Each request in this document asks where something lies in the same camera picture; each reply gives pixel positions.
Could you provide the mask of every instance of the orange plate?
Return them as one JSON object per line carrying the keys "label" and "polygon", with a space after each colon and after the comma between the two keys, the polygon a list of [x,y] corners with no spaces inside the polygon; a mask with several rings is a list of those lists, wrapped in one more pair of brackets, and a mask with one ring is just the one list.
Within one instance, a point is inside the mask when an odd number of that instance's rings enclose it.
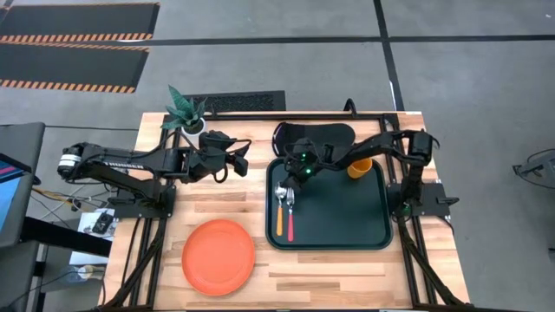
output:
{"label": "orange plate", "polygon": [[254,267],[254,243],[236,222],[209,221],[187,239],[181,265],[185,278],[198,292],[227,295],[249,278]]}

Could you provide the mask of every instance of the wooden table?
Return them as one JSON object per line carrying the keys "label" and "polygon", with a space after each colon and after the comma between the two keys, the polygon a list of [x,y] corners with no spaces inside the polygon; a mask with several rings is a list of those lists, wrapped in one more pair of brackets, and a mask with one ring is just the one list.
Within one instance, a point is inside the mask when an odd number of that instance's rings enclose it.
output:
{"label": "wooden table", "polygon": [[[424,119],[420,113],[397,114],[401,129],[424,128]],[[163,118],[163,113],[143,114],[137,137],[137,150],[147,151],[159,144],[160,125]],[[345,122],[355,129],[356,141],[380,132],[378,122],[373,120],[328,122],[296,120],[295,122],[306,124]],[[240,178],[230,170],[228,180],[221,185],[212,179],[203,179],[189,185],[177,182],[177,203],[173,216],[167,222],[154,308],[399,309],[411,307],[401,242],[396,226],[393,227],[395,229],[393,242],[384,250],[284,251],[276,250],[268,243],[264,235],[265,174],[266,167],[275,158],[271,150],[271,135],[278,123],[279,121],[254,120],[207,122],[207,131],[217,129],[230,137],[252,140],[251,148],[246,155],[249,160],[249,172],[246,177]],[[375,160],[386,168],[383,155],[375,157]],[[401,177],[397,162],[395,162],[395,169],[397,177]],[[133,175],[148,178],[148,174],[144,172],[134,172]],[[437,178],[435,164],[432,162],[425,169],[424,179]],[[245,227],[255,244],[256,263],[251,277],[241,289],[228,296],[210,297],[196,292],[184,278],[181,269],[181,251],[187,237],[199,224],[216,218],[234,220]],[[117,226],[105,277],[108,299],[121,285],[121,275],[134,223],[134,219],[126,219],[120,221]],[[467,302],[467,289],[451,230],[434,217],[421,218],[421,223],[430,264],[454,294]],[[127,273],[130,273],[136,262],[140,233],[139,228]],[[415,271],[420,298],[425,302],[423,278],[416,263]],[[145,302],[147,297],[150,269],[147,268],[145,272],[139,303]]]}

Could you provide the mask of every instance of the orange utensil handle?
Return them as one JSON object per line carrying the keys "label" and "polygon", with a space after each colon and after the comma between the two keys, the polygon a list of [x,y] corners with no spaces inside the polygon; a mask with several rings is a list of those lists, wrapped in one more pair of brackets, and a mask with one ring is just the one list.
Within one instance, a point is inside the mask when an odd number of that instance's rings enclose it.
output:
{"label": "orange utensil handle", "polygon": [[277,229],[276,234],[282,236],[284,234],[284,209],[281,205],[277,208]]}
{"label": "orange utensil handle", "polygon": [[287,225],[287,240],[293,241],[293,214],[289,214],[289,225]]}

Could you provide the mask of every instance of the gray floor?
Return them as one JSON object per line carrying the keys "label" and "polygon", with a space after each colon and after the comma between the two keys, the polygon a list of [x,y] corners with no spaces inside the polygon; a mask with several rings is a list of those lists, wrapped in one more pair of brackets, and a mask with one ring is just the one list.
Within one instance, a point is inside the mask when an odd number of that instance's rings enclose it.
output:
{"label": "gray floor", "polygon": [[[154,39],[378,35],[372,1],[161,2]],[[551,0],[384,0],[383,7],[391,36],[555,34]],[[405,108],[424,113],[441,142],[435,153],[441,179],[449,195],[461,198],[453,223],[472,301],[553,311],[555,263],[547,247],[555,246],[555,193],[518,179],[511,165],[555,147],[555,42],[394,43],[392,49]],[[135,94],[0,88],[0,124],[137,127],[143,112],[164,109],[168,83],[191,94],[283,89],[288,110],[337,110],[347,97],[359,110],[393,109],[380,43],[155,47]],[[75,189],[56,176],[64,146],[84,140],[132,146],[135,136],[48,129],[38,172],[44,187]],[[31,202],[31,216],[44,213]],[[89,309],[98,292],[94,284],[51,293],[45,310]]]}

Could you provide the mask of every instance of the orange cup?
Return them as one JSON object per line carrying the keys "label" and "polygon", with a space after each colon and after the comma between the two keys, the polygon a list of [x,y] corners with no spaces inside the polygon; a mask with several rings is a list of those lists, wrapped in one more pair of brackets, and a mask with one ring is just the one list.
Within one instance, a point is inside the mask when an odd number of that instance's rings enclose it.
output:
{"label": "orange cup", "polygon": [[366,172],[369,172],[370,169],[372,169],[372,159],[360,159],[350,164],[349,168],[347,168],[347,174],[352,179],[359,179],[366,174]]}

